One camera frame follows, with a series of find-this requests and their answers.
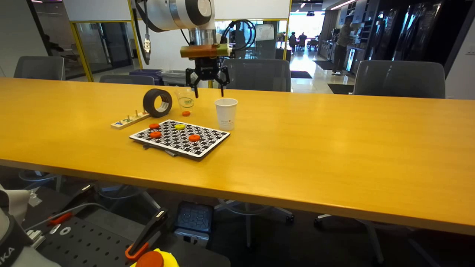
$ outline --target roll of tape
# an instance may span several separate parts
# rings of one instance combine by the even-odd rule
[[[155,100],[161,97],[160,107],[155,107]],[[150,89],[145,96],[143,97],[143,109],[154,118],[160,118],[168,114],[171,109],[173,100],[171,99],[170,93],[165,90],[160,89]]]

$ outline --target wooden peg board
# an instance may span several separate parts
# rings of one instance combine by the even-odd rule
[[[127,118],[125,119],[122,119],[120,121],[116,121],[114,123],[111,124],[111,127],[114,128],[114,129],[124,129],[125,127],[127,126],[130,126],[134,123],[137,123],[139,121],[142,121],[146,118],[150,117],[150,114],[147,113],[147,112],[139,112],[137,114],[134,114],[134,115],[129,115]]]

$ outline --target black and white checkered pattern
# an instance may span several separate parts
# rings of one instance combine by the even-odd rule
[[[175,129],[175,125],[177,124],[184,124],[185,129]],[[161,132],[162,135],[158,139],[151,138],[151,132]],[[190,142],[188,140],[189,136],[193,134],[198,134],[200,136],[199,141]],[[157,148],[185,154],[195,158],[202,158],[228,136],[229,133],[220,130],[186,124],[174,120],[166,120],[160,123],[159,129],[145,129],[132,134],[130,138],[141,143],[151,144]]]

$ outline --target metal washer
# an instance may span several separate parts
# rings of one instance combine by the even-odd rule
[[[67,235],[70,231],[71,231],[71,227],[64,227],[63,229],[61,229],[59,234],[64,236],[64,235]]]

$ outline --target refrigerator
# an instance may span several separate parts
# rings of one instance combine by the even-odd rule
[[[444,65],[472,3],[465,0],[394,3],[396,7],[378,12],[366,58]]]

